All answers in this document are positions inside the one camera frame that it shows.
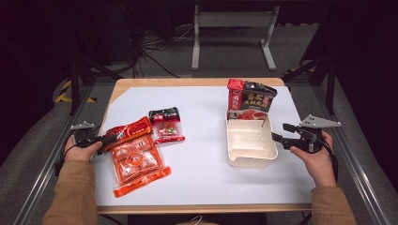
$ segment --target red plastic bag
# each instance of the red plastic bag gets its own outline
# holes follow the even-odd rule
[[[230,79],[227,119],[265,120],[278,91],[258,82]]]
[[[176,107],[149,112],[149,120],[155,143],[180,142],[185,140],[182,134],[181,120]]]

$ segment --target sleeve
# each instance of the sleeve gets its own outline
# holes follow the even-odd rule
[[[43,224],[97,224],[94,166],[84,161],[65,162],[55,186],[52,205]]]
[[[312,194],[313,224],[357,224],[341,188],[316,187]]]

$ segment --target white food tray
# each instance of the white food tray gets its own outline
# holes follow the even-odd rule
[[[227,121],[228,160],[235,167],[267,167],[278,156],[269,117]]]

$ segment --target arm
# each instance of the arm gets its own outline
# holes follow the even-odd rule
[[[332,147],[331,136],[324,131],[322,135]],[[315,188],[312,190],[313,223],[357,224],[343,191],[337,187],[329,152],[322,148],[315,154],[308,154],[295,146],[290,150],[304,161],[308,173],[315,182]]]
[[[96,142],[87,148],[73,146],[68,140],[65,163],[55,186],[52,205],[43,224],[97,224],[94,167],[89,163],[93,153],[101,147]]]

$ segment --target red snack package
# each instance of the red snack package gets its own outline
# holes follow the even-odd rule
[[[117,185],[115,197],[124,196],[171,173],[149,133],[112,148]]]
[[[149,119],[152,124],[155,143],[168,143],[184,141],[181,120],[176,107],[150,111]]]
[[[108,129],[106,131],[105,136],[111,137],[115,135],[117,137],[117,141],[106,146],[104,152],[109,151],[111,148],[117,146],[120,143],[150,133],[151,131],[152,131],[152,126],[150,124],[148,117],[146,116],[144,116],[143,118],[134,123]]]
[[[230,79],[227,119],[265,120],[277,90],[258,82]]]

